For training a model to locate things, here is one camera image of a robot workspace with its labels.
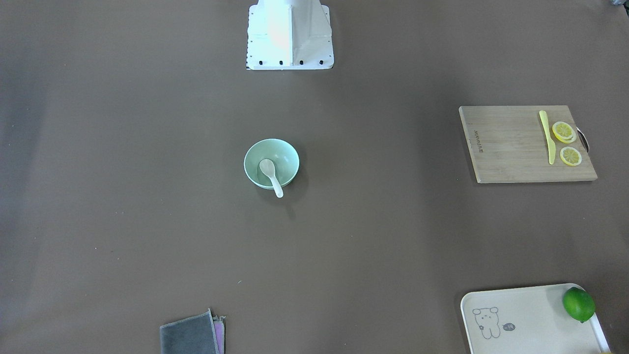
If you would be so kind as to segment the green lime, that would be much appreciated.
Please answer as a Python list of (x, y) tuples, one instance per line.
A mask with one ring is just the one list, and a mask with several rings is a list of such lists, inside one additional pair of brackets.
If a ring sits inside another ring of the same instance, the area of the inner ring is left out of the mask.
[(590, 320), (596, 311), (591, 295), (577, 287), (571, 287), (564, 293), (562, 304), (566, 313), (580, 323)]

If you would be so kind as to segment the white ceramic spoon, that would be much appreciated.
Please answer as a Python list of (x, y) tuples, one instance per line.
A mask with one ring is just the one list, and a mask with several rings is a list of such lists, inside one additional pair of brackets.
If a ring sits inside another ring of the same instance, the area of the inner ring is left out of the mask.
[(282, 198), (284, 193), (281, 184), (276, 176), (276, 165), (270, 159), (263, 159), (259, 163), (261, 172), (270, 180), (277, 198)]

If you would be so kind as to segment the yellow plastic knife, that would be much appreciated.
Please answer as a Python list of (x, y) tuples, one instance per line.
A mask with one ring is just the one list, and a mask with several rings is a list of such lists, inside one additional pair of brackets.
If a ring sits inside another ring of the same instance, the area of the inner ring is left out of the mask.
[(544, 110), (539, 110), (539, 118), (541, 120), (542, 128), (544, 131), (544, 138), (546, 139), (546, 145), (548, 150), (548, 163), (550, 165), (555, 163), (556, 159), (556, 144), (553, 141), (550, 134), (550, 125), (548, 122), (547, 112)]

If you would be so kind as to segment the lemon slice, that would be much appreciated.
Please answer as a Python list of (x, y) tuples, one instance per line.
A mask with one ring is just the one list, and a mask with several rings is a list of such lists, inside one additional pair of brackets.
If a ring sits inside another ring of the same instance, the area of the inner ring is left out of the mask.
[(563, 147), (560, 150), (560, 159), (568, 166), (579, 166), (582, 163), (580, 151), (573, 147)]

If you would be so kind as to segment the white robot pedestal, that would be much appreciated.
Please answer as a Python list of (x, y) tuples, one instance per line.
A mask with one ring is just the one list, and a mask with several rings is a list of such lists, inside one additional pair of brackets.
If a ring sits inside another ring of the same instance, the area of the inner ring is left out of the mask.
[(259, 0), (247, 35), (248, 70), (333, 68), (330, 9), (318, 0)]

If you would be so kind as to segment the green ceramic bowl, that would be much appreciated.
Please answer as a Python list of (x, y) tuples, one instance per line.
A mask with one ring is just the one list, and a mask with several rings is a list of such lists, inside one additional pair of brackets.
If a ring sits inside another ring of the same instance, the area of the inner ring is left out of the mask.
[(272, 182), (260, 170), (260, 161), (270, 159), (275, 165), (276, 178), (281, 187), (287, 186), (296, 177), (300, 158), (292, 145), (281, 139), (264, 139), (247, 150), (243, 169), (248, 179), (256, 186), (272, 190)]

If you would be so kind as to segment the grey folded cloth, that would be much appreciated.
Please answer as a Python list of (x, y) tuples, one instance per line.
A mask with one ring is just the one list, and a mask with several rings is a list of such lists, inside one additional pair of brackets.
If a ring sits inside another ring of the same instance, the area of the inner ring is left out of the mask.
[(160, 327), (162, 354), (224, 354), (225, 316), (205, 313)]

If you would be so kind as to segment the cream serving tray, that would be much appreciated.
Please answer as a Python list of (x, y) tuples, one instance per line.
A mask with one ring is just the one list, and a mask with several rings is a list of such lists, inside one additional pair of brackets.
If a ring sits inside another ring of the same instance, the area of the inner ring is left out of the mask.
[(469, 292), (460, 302), (472, 354), (609, 354), (596, 315), (579, 322), (563, 296), (575, 284)]

